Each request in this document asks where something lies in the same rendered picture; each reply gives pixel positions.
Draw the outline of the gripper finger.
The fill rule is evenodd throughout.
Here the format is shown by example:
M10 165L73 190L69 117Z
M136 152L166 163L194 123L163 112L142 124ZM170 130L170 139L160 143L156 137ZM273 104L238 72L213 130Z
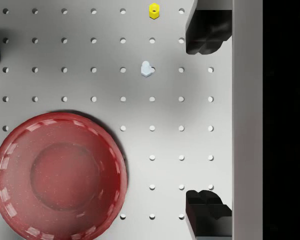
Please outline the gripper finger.
M232 210L216 193L188 190L185 200L185 212L193 236L232 236Z
M212 54L231 36L231 10L195 10L186 30L186 53Z

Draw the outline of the yellow hex nut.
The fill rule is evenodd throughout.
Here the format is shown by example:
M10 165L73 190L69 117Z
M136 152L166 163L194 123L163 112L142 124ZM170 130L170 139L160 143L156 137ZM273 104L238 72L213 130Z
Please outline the yellow hex nut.
M157 3L152 3L149 5L149 17L153 20L160 16L160 5Z

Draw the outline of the small white bolt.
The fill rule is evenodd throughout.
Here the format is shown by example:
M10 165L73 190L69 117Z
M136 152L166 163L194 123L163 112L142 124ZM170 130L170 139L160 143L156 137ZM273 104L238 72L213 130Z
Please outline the small white bolt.
M152 67L148 61L143 61L140 72L144 77L149 77L155 72L155 68Z

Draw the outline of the red plate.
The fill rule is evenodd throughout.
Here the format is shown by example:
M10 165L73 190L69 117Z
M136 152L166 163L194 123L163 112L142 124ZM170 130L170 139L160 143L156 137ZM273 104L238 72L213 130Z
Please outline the red plate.
M51 112L0 146L0 214L25 240L94 240L125 201L128 174L112 136L81 115Z

